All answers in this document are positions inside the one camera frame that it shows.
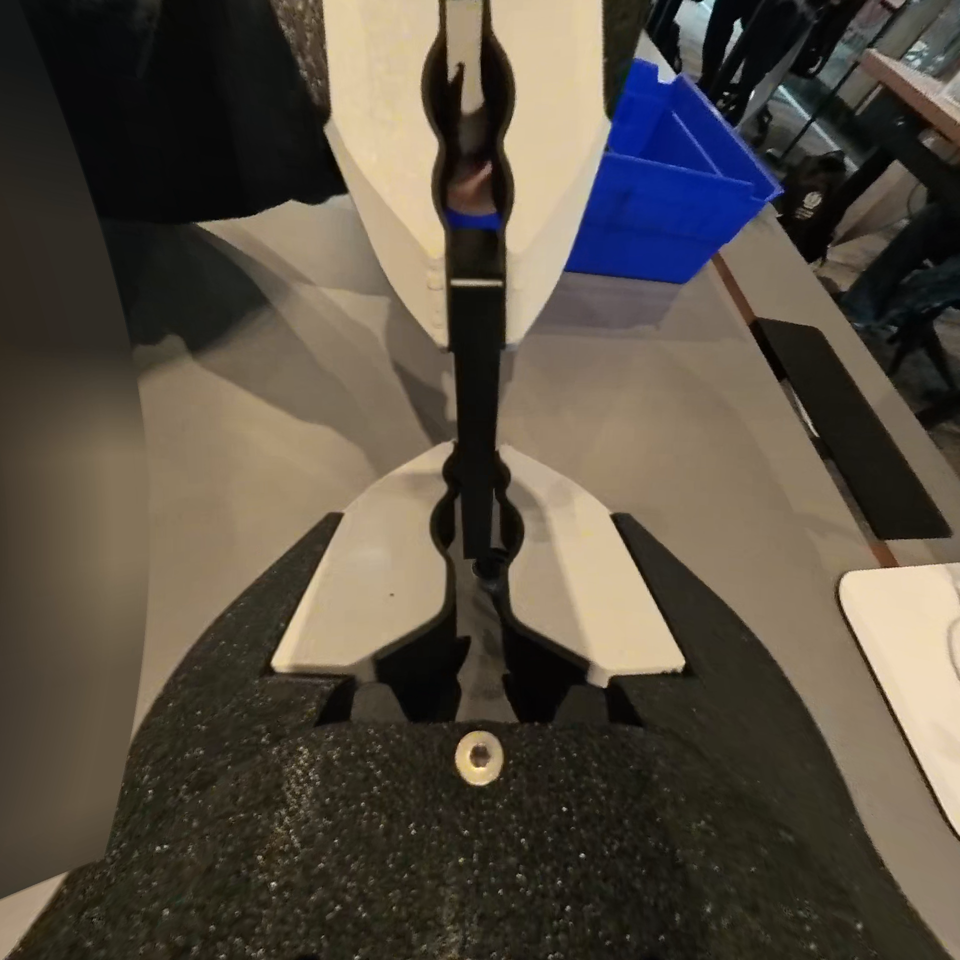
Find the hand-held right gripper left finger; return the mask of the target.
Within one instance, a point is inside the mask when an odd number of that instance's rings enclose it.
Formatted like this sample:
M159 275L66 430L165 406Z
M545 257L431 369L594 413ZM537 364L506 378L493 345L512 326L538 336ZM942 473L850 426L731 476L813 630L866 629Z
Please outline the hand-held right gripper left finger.
M450 440L403 463L336 517L270 660L275 673L372 673L453 599L445 511Z

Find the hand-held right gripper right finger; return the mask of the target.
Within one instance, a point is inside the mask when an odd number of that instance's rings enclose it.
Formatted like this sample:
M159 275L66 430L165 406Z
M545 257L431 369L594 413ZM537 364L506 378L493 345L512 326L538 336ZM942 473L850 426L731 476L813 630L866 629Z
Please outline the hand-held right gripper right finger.
M509 614L595 687L680 674L686 659L619 533L586 488L503 445L499 506Z

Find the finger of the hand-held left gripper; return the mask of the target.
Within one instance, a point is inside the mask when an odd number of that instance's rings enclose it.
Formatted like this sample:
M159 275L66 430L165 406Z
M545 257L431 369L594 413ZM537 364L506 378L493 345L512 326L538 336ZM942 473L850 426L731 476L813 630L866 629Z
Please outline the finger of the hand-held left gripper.
M438 136L425 105L439 2L324 1L325 135L390 287L450 347L447 234L435 200Z
M493 1L511 80L503 138L506 345L533 327L566 270L610 130L600 1Z

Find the blue plastic bin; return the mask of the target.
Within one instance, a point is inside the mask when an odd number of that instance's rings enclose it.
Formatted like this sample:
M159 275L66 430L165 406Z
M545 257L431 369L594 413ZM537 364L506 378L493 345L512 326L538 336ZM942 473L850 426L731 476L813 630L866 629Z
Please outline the blue plastic bin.
M566 270L685 284L781 194L687 77L636 58Z

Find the person's black clothing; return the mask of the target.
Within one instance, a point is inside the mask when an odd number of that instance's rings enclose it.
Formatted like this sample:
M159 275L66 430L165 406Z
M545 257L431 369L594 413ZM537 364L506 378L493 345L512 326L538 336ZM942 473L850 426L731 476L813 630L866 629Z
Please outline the person's black clothing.
M231 220L348 194L322 1L26 1L100 219Z

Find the black backpack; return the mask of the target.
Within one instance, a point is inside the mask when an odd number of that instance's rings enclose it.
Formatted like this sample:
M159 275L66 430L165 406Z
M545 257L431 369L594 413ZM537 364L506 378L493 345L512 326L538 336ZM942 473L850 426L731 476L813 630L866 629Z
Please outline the black backpack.
M833 204L848 176L846 154L807 155L781 181L776 221L807 264L822 261L834 236Z

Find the black mat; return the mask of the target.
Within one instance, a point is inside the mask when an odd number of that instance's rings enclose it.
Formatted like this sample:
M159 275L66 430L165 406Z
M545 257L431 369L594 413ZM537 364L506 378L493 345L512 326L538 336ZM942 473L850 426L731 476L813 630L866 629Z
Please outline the black mat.
M750 331L808 414L870 532L887 542L949 538L951 526L826 336L772 318L753 319Z

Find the white pad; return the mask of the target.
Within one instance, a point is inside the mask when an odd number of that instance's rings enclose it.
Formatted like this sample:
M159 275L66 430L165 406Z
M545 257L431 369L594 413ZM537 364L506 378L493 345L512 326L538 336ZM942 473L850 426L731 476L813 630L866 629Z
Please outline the white pad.
M959 564L850 571L849 629L928 788L959 833Z

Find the wooden table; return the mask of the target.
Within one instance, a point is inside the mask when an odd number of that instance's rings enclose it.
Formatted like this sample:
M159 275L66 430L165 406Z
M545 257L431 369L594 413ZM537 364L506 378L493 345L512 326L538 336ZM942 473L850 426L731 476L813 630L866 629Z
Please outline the wooden table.
M931 130L958 148L958 76L948 81L931 78L876 49L862 54L859 67L882 92L893 96L899 108L916 118L922 130Z

